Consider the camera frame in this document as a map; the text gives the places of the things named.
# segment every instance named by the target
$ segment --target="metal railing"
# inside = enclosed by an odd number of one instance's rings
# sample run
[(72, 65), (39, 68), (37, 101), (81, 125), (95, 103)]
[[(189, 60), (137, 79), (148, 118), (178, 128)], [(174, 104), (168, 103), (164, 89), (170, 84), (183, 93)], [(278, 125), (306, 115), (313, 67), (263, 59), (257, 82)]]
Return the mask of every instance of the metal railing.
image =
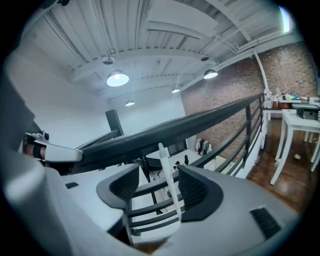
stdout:
[[(251, 112), (251, 106), (254, 102), (258, 101), (258, 106)], [(234, 162), (233, 166), (230, 168), (230, 170), (227, 171), (226, 175), (233, 175), (235, 176), (241, 168), (243, 168), (246, 164), (246, 160), (250, 153), (252, 152), (254, 145), (256, 144), (258, 140), (258, 136), (256, 136), (262, 129), (262, 121), (263, 121), (263, 111), (262, 111), (262, 94), (256, 94), (254, 96), (250, 96), (241, 100), (234, 101), (232, 103), (217, 107), (215, 109), (211, 109), (208, 111), (204, 111), (201, 113), (197, 113), (193, 115), (193, 118), (189, 120), (188, 123), (184, 123), (183, 126), (186, 126), (189, 132), (184, 132), (183, 127), (180, 126), (180, 123), (177, 123), (176, 127), (178, 130), (181, 131), (182, 134), (174, 134), (177, 138), (173, 139), (171, 141), (181, 141), (182, 139), (189, 138), (190, 136), (196, 135), (199, 132), (202, 132), (208, 128), (213, 127), (216, 124), (221, 123), (222, 121), (230, 118), (234, 114), (238, 113), (241, 110), (245, 110), (245, 121), (240, 125), (239, 128), (235, 132), (233, 132), (227, 139), (225, 139), (218, 147), (213, 148), (212, 151), (207, 153), (206, 155), (202, 156), (198, 160), (194, 161), (193, 163), (190, 163), (189, 165), (199, 168), (204, 168), (205, 164), (209, 163), (213, 159), (215, 159), (216, 156), (218, 156), (221, 152), (223, 152), (232, 142), (234, 142), (239, 136), (242, 134), (242, 132), (245, 130), (245, 137), (244, 139), (239, 143), (237, 148), (229, 155), (229, 157), (215, 170), (215, 172), (221, 173), (231, 162), (235, 160), (237, 155), (241, 152), (242, 149), (243, 152), (241, 155), (237, 158), (236, 162)], [(191, 129), (190, 122), (195, 122), (195, 125)], [(173, 132), (169, 132), (167, 134), (167, 137), (173, 136)], [(157, 144), (158, 142), (166, 142), (165, 138), (162, 139), (161, 136), (158, 136)], [(149, 148), (151, 145), (150, 143), (146, 145), (146, 148)], [(158, 150), (156, 147), (153, 147), (153, 152)], [(179, 180), (179, 172), (176, 171), (172, 173), (172, 177), (174, 182), (177, 182)], [(158, 191), (160, 189), (163, 189), (164, 187), (168, 186), (167, 181), (165, 178), (157, 179), (154, 182), (147, 183), (145, 185), (139, 186), (137, 190), (135, 191), (134, 198), (140, 197), (143, 195), (147, 195), (150, 193), (154, 193), (155, 191)], [(182, 200), (181, 194), (178, 194), (179, 201)], [(166, 207), (172, 206), (173, 200), (172, 198), (169, 198), (167, 200), (164, 200), (162, 202), (158, 202), (154, 205), (150, 205), (144, 208), (131, 210), (128, 213), (129, 218), (142, 216), (145, 214), (153, 213), (158, 210), (164, 209)], [(161, 222), (165, 219), (171, 218), (176, 216), (176, 218), (170, 219), (166, 222)], [(131, 234), (134, 236), (139, 236), (142, 232), (148, 232), (151, 230), (159, 229), (165, 226), (168, 226), (170, 224), (173, 224), (175, 222), (179, 221), (176, 210), (163, 213), (161, 215), (158, 215), (154, 218), (141, 220), (141, 221), (130, 221), (130, 228), (131, 228)], [(145, 225), (155, 224), (148, 227), (142, 227)]]

